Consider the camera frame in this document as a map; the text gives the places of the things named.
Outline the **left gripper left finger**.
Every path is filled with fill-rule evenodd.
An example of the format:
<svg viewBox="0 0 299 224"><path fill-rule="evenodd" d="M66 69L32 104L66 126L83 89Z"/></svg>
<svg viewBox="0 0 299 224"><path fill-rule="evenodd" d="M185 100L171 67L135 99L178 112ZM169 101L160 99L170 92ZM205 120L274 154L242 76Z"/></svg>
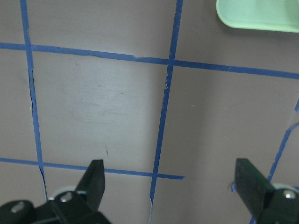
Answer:
<svg viewBox="0 0 299 224"><path fill-rule="evenodd" d="M105 191L103 160L92 160L75 188L76 205L82 214L97 212Z"/></svg>

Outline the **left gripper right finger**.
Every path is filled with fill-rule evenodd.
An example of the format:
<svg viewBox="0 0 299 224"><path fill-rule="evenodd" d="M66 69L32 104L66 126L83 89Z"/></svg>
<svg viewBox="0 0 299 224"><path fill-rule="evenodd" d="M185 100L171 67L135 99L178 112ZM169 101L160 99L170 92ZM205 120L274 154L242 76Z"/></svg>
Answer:
<svg viewBox="0 0 299 224"><path fill-rule="evenodd" d="M276 189L246 158L235 161L235 189L255 219L269 207Z"/></svg>

